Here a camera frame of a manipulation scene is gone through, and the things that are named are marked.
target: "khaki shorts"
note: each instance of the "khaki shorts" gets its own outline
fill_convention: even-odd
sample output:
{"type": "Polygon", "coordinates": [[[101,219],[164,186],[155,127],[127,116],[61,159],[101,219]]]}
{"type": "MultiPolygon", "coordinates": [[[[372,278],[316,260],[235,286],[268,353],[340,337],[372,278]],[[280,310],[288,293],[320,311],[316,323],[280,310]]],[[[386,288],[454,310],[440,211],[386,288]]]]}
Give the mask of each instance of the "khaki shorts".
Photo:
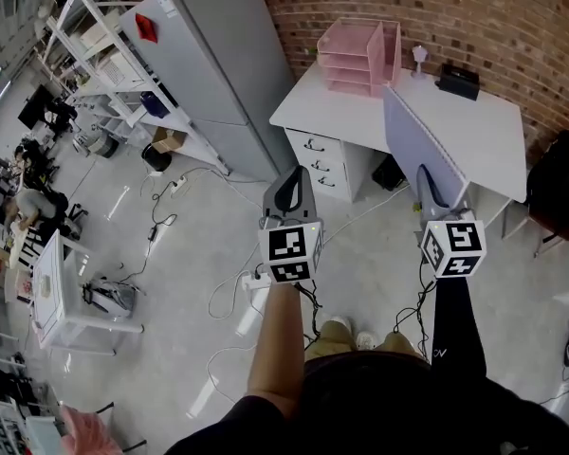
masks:
{"type": "MultiPolygon", "coordinates": [[[[334,320],[328,320],[322,326],[321,338],[305,351],[305,360],[312,360],[325,355],[351,353],[357,350],[356,342],[345,325],[334,320]]],[[[374,351],[413,355],[425,360],[413,348],[411,342],[399,332],[388,334],[383,343],[374,348],[374,351]]]]}

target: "gray refrigerator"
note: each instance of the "gray refrigerator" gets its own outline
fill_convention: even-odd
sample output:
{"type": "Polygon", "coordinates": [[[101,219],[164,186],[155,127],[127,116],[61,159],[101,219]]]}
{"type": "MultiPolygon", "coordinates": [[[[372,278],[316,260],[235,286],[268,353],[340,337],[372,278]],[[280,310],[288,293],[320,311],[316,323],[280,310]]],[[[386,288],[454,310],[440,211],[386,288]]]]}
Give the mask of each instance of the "gray refrigerator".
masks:
{"type": "Polygon", "coordinates": [[[297,163],[268,120],[293,76],[264,0],[144,0],[122,30],[228,167],[273,181],[297,163]],[[157,44],[138,35],[136,14],[157,44]]]}

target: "white cabinet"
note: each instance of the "white cabinet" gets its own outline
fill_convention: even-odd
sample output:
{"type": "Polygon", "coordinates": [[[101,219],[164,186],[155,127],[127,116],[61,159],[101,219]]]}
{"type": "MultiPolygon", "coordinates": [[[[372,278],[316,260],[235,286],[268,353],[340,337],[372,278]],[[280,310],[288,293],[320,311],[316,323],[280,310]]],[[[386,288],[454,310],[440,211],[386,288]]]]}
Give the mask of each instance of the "white cabinet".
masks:
{"type": "Polygon", "coordinates": [[[373,150],[302,130],[285,131],[300,165],[310,172],[314,192],[353,202],[373,150]]]}

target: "drawer handle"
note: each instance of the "drawer handle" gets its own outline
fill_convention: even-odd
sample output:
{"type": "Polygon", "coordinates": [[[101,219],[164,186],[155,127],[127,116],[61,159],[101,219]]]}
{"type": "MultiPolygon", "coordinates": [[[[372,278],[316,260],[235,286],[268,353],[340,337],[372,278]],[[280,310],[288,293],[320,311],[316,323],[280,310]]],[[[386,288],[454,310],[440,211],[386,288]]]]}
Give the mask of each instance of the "drawer handle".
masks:
{"type": "Polygon", "coordinates": [[[326,178],[326,177],[323,177],[323,178],[319,179],[319,184],[323,184],[323,185],[326,186],[326,187],[335,187],[335,184],[327,184],[327,183],[324,181],[325,178],[326,178]]]}
{"type": "Polygon", "coordinates": [[[320,163],[321,161],[317,160],[316,163],[313,163],[310,167],[320,172],[331,172],[331,169],[321,169],[321,166],[319,165],[320,163]]]}
{"type": "Polygon", "coordinates": [[[303,144],[304,148],[306,148],[308,150],[314,150],[314,152],[324,152],[323,148],[314,148],[312,146],[313,141],[314,141],[314,138],[310,138],[309,140],[307,140],[307,143],[303,144]]]}

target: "small white figurine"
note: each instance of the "small white figurine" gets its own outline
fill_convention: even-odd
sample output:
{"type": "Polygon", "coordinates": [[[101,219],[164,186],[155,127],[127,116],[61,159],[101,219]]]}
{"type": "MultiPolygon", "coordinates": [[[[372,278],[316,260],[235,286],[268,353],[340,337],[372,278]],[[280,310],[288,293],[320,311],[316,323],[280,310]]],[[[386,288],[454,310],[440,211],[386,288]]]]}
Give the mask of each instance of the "small white figurine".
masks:
{"type": "Polygon", "coordinates": [[[421,64],[426,61],[427,57],[428,51],[421,45],[416,45],[413,48],[413,58],[417,63],[417,67],[415,68],[415,71],[411,73],[411,75],[417,80],[423,80],[426,77],[426,75],[421,72],[421,64]]]}

